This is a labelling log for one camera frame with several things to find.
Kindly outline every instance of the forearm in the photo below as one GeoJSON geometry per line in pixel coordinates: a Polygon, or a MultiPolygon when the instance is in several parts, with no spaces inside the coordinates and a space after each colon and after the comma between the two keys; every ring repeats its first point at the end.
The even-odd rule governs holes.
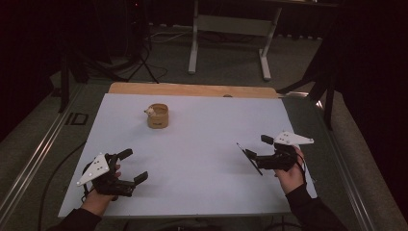
{"type": "Polygon", "coordinates": [[[337,216],[320,200],[312,198],[301,185],[286,195],[292,213],[305,230],[347,230],[337,216]]]}

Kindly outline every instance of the black sleeve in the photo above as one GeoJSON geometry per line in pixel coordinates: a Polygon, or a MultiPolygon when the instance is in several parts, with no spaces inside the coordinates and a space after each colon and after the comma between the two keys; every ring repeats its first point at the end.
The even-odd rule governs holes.
{"type": "Polygon", "coordinates": [[[74,209],[60,224],[47,231],[93,231],[101,219],[85,209],[74,209]]]}
{"type": "Polygon", "coordinates": [[[312,198],[303,184],[286,195],[292,213],[299,219],[303,230],[347,230],[337,216],[321,201],[312,198]]]}

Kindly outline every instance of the stand leg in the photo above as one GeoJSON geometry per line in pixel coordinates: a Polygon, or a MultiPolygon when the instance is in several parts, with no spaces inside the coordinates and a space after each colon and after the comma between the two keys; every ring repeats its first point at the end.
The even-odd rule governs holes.
{"type": "Polygon", "coordinates": [[[328,79],[330,78],[330,74],[325,74],[325,76],[325,78],[318,78],[312,89],[309,91],[308,96],[311,100],[320,100],[324,93],[327,91],[330,84],[330,80],[328,79]]]}
{"type": "Polygon", "coordinates": [[[330,76],[330,81],[328,83],[327,94],[326,94],[326,104],[324,108],[324,121],[326,122],[327,128],[332,131],[331,126],[331,115],[333,111],[333,99],[334,99],[334,88],[336,85],[336,77],[338,73],[330,76]]]}
{"type": "Polygon", "coordinates": [[[144,0],[140,0],[140,7],[142,8],[142,17],[144,19],[144,26],[146,27],[147,41],[149,43],[149,50],[152,50],[152,39],[150,37],[150,26],[149,19],[147,17],[148,7],[146,6],[144,0]]]}
{"type": "Polygon", "coordinates": [[[75,55],[78,56],[78,58],[83,61],[86,62],[87,64],[91,65],[93,68],[95,68],[96,70],[98,70],[100,73],[102,73],[103,75],[107,76],[108,78],[114,80],[114,81],[118,81],[118,82],[128,82],[127,79],[123,79],[120,78],[119,76],[113,74],[111,71],[107,70],[104,66],[102,66],[101,64],[97,63],[96,61],[90,59],[89,57],[87,57],[86,55],[82,54],[82,52],[80,51],[76,51],[75,55]]]}
{"type": "Polygon", "coordinates": [[[259,58],[261,61],[262,72],[264,74],[264,80],[266,81],[270,81],[270,71],[269,71],[267,54],[268,54],[270,43],[272,42],[272,39],[273,39],[273,34],[275,33],[276,25],[278,24],[278,19],[279,19],[281,12],[282,12],[282,8],[276,9],[275,16],[273,18],[273,21],[271,22],[270,30],[267,35],[267,43],[264,49],[259,50],[259,58]]]}
{"type": "Polygon", "coordinates": [[[309,84],[309,83],[312,82],[312,81],[317,81],[321,76],[322,76],[322,73],[317,74],[317,75],[315,75],[315,76],[313,76],[313,77],[310,77],[310,78],[303,78],[303,79],[297,81],[297,82],[294,83],[294,84],[291,84],[291,85],[289,85],[289,86],[287,86],[287,87],[285,87],[285,88],[282,88],[282,89],[280,89],[280,90],[277,90],[276,92],[277,92],[277,93],[280,93],[280,94],[289,93],[290,91],[295,90],[295,89],[298,89],[298,88],[300,88],[300,87],[302,87],[302,86],[304,86],[304,85],[307,85],[307,84],[309,84]]]}
{"type": "Polygon", "coordinates": [[[190,63],[189,63],[189,74],[195,73],[195,67],[197,64],[197,52],[198,52],[197,20],[198,20],[198,0],[194,0],[194,19],[192,20],[192,46],[191,46],[190,63]]]}

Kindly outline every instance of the human hand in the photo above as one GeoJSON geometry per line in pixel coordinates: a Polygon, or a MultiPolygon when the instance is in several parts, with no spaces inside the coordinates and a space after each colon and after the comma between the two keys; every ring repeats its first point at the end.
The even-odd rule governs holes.
{"type": "MultiPolygon", "coordinates": [[[[294,146],[294,149],[296,150],[296,153],[299,154],[297,156],[297,161],[302,165],[304,155],[299,148],[294,146]]],[[[285,194],[290,193],[305,183],[303,182],[303,169],[301,169],[299,165],[293,165],[288,171],[282,169],[275,169],[274,171],[285,194]]]]}
{"type": "MultiPolygon", "coordinates": [[[[116,170],[120,169],[120,165],[116,165],[116,170]]],[[[115,177],[121,175],[120,171],[115,173],[115,177]]],[[[91,189],[81,208],[90,211],[91,213],[102,217],[109,206],[109,203],[115,198],[115,195],[105,195],[98,193],[95,189],[91,189]]]]}

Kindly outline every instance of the metal frame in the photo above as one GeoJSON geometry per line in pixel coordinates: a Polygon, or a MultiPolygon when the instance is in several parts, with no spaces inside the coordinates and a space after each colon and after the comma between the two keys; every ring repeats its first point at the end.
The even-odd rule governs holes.
{"type": "Polygon", "coordinates": [[[264,80],[269,81],[270,71],[267,54],[282,8],[277,8],[272,21],[233,18],[223,16],[203,15],[198,12],[198,0],[194,0],[194,18],[192,21],[192,45],[189,62],[189,74],[194,74],[198,54],[198,30],[222,33],[234,33],[251,36],[265,36],[267,41],[265,47],[259,50],[259,58],[262,66],[264,80]]]}

